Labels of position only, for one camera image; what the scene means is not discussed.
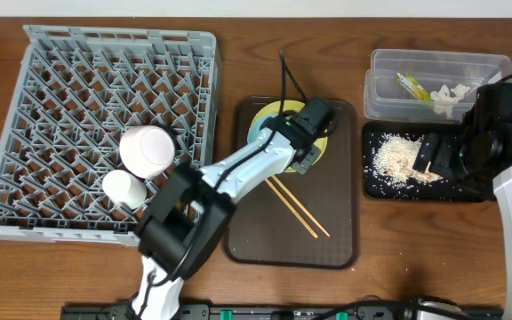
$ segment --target plastic tray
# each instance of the plastic tray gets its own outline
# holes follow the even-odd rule
[[[397,82],[396,72],[414,77],[428,93],[438,92],[443,84],[450,89],[464,84],[470,90],[457,104],[439,104],[452,107],[450,116],[439,114],[437,103],[416,100],[408,93]],[[503,55],[378,49],[372,52],[364,80],[364,115],[374,120],[457,123],[476,101],[478,87],[509,74],[512,62]]]
[[[410,178],[409,185],[414,186],[414,188],[396,189],[384,183],[384,179],[374,176],[372,170],[370,170],[375,155],[372,150],[376,151],[380,148],[384,134],[393,133],[409,140],[417,140],[429,132],[458,135],[461,132],[461,126],[389,121],[371,121],[365,124],[363,126],[363,182],[365,194],[378,199],[482,202],[483,199],[464,188],[459,188],[454,181],[450,180],[438,180],[424,184]]]
[[[256,113],[278,98],[249,97],[237,107],[238,148],[246,144]],[[223,247],[235,262],[286,267],[344,269],[358,257],[358,126],[355,109],[347,102],[328,100],[337,110],[339,125],[327,149],[306,174],[287,172],[277,178],[331,234],[313,222],[315,239],[269,186],[262,182],[238,203],[224,236]]]
[[[122,167],[131,126],[162,126],[175,164],[212,160],[221,61],[213,34],[25,26],[22,61],[0,140],[0,239],[137,245],[132,232],[167,179],[146,180],[136,210],[114,205],[103,176]]]

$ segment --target white wall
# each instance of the white wall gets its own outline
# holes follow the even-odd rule
[[[512,18],[512,0],[0,0],[0,16]]]

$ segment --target brown tray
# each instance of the brown tray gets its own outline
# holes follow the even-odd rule
[[[276,100],[279,99],[252,96],[239,103],[238,148],[246,145],[256,113]],[[224,251],[233,261],[324,269],[349,268],[356,261],[360,181],[356,112],[344,101],[327,103],[336,108],[339,125],[329,137],[322,158],[305,175],[291,172],[277,177],[331,236],[326,236],[302,212],[302,217],[319,235],[317,239],[312,237],[269,186],[261,183],[238,203],[224,236]]]

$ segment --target black mat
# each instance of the black mat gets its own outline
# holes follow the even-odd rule
[[[438,180],[424,184],[414,178],[408,180],[412,188],[392,188],[384,183],[388,177],[375,177],[372,162],[376,151],[382,145],[382,136],[386,133],[398,134],[402,138],[416,141],[422,135],[435,132],[439,134],[460,134],[461,126],[453,124],[413,124],[389,121],[371,121],[363,126],[363,182],[364,192],[372,198],[402,200],[437,200],[455,202],[481,202],[474,193],[460,188],[451,180]]]

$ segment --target clear plastic container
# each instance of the clear plastic container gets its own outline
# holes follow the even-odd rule
[[[398,83],[397,72],[412,76],[428,93],[439,92],[444,84],[470,89],[458,103],[420,101]],[[372,52],[364,80],[364,115],[376,120],[456,123],[473,107],[478,87],[510,74],[512,62],[504,55],[378,49]]]

